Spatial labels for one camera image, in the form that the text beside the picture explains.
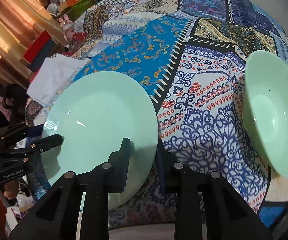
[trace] curtain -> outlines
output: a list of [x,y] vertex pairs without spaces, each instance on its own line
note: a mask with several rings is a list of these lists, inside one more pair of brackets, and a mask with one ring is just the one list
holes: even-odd
[[58,22],[39,0],[0,0],[0,83],[28,87],[31,71],[20,60],[44,30],[65,43]]

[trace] metal screw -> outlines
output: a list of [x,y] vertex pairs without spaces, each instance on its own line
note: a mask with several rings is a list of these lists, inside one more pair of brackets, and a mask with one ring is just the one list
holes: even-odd
[[102,164],[102,168],[105,169],[105,170],[111,168],[111,166],[112,166],[112,165],[111,165],[110,163],[103,163],[103,164]]
[[214,178],[214,179],[218,179],[221,177],[221,174],[218,173],[217,171],[214,171],[211,173],[211,176]]
[[65,174],[64,174],[64,177],[66,178],[66,179],[70,179],[71,177],[73,177],[74,176],[74,172],[72,172],[72,171],[68,171],[68,172],[66,172]]
[[183,163],[175,163],[174,164],[174,168],[176,168],[178,170],[183,169],[183,167],[184,167]]

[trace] green bowl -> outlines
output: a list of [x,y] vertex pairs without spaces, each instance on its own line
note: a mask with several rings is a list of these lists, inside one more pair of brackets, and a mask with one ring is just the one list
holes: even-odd
[[271,52],[247,60],[243,125],[254,149],[288,177],[288,66]]

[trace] table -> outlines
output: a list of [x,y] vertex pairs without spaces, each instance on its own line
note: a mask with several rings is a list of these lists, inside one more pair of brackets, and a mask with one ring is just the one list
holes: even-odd
[[[101,22],[97,30],[87,29],[94,20]],[[27,120],[45,117],[63,90],[85,75],[125,73],[158,105],[164,147],[195,171],[219,171],[272,226],[288,208],[288,179],[253,149],[241,118],[245,62],[253,51],[268,50],[288,64],[283,28],[248,0],[104,0],[78,21],[87,38],[71,56],[86,65],[49,106],[30,101]],[[168,68],[177,71],[172,76]],[[175,205],[175,195],[161,192],[153,165],[134,197],[109,211],[109,225],[175,222]]]

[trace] white napkin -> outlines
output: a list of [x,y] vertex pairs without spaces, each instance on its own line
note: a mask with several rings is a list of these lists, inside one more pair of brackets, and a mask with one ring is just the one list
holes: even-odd
[[42,106],[46,106],[74,71],[83,67],[85,63],[84,60],[61,54],[45,58],[39,72],[28,87],[27,94]]

